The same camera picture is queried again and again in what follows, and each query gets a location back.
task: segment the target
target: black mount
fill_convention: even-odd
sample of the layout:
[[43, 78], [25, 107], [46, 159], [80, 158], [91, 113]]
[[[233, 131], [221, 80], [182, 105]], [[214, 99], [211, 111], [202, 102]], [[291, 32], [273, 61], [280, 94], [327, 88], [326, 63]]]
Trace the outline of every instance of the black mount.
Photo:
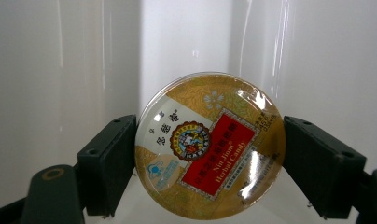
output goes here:
[[[377, 170], [366, 157], [311, 122], [285, 117], [284, 167], [323, 218], [377, 224]], [[84, 223], [89, 216], [114, 216], [134, 168], [136, 117], [112, 120], [77, 154], [77, 164], [37, 173], [26, 198], [0, 208], [0, 223]]]

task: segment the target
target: white backdrop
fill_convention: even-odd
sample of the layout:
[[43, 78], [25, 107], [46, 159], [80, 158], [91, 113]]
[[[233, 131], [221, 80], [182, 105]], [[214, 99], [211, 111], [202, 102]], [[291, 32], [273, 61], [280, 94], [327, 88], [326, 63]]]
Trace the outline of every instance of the white backdrop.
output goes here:
[[[0, 207], [32, 175], [75, 164], [111, 119], [140, 116], [178, 77], [218, 71], [266, 91], [377, 168], [377, 1], [0, 1]], [[285, 170], [254, 206], [206, 223], [325, 223]], [[115, 218], [201, 223], [163, 210], [136, 176]], [[355, 223], [329, 219], [327, 223]]]

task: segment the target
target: herbal candy tin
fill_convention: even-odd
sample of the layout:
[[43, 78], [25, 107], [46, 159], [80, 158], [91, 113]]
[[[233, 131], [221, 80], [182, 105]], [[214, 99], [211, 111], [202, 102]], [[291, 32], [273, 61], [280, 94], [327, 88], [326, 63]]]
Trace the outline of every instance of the herbal candy tin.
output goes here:
[[254, 85], [227, 74], [181, 77], [142, 114], [137, 173], [149, 195], [182, 217], [244, 211], [272, 185], [285, 156], [283, 120]]

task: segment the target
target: circular emblem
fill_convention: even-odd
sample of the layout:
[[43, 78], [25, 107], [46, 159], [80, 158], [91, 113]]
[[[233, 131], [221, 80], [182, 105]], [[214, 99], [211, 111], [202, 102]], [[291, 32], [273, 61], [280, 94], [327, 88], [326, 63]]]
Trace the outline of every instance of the circular emblem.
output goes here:
[[171, 150], [180, 160], [196, 161], [209, 148], [209, 129], [196, 121], [184, 122], [172, 132], [170, 142]]

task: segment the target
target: red label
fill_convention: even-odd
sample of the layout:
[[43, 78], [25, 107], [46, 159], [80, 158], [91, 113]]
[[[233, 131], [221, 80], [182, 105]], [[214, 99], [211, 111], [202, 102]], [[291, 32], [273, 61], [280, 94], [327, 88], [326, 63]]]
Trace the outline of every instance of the red label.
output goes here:
[[255, 131], [223, 114], [211, 133], [208, 152], [190, 165], [182, 182], [216, 196], [255, 134]]

